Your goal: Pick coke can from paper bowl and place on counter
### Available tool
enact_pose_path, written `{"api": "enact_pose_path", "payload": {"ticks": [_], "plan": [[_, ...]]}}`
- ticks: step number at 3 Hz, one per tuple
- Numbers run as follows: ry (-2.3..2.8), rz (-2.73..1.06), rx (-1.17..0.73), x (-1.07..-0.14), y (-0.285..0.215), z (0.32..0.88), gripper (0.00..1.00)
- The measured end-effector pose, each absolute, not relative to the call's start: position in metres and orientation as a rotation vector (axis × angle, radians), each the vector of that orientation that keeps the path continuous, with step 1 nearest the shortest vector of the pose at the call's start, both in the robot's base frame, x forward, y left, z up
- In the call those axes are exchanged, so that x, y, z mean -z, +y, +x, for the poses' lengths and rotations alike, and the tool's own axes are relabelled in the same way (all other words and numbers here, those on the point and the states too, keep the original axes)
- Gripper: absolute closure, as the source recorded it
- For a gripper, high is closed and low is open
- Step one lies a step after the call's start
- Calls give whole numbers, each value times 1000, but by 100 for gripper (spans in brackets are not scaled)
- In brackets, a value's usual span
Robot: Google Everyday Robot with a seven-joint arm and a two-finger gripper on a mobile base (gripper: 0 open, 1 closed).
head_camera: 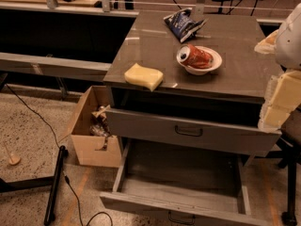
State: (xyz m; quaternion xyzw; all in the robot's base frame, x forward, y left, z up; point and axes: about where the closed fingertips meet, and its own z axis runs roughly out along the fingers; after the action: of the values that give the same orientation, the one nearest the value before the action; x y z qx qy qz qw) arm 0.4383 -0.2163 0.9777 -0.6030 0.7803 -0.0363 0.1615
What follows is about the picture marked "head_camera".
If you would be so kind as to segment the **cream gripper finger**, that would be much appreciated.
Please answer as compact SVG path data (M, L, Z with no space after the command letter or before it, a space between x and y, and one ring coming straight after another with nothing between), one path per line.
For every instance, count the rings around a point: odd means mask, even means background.
M301 105L301 72L288 70L280 76L272 75L264 95L258 128L275 132Z
M278 30L275 30L265 39L257 43L254 51L260 54L273 54L275 52L275 44Z

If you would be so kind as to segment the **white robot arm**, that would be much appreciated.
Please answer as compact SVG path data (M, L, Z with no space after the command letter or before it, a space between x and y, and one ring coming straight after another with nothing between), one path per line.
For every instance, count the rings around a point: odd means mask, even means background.
M277 64L285 69L281 75L271 76L261 107L258 128L271 133L301 105L301 4L254 51L274 54Z

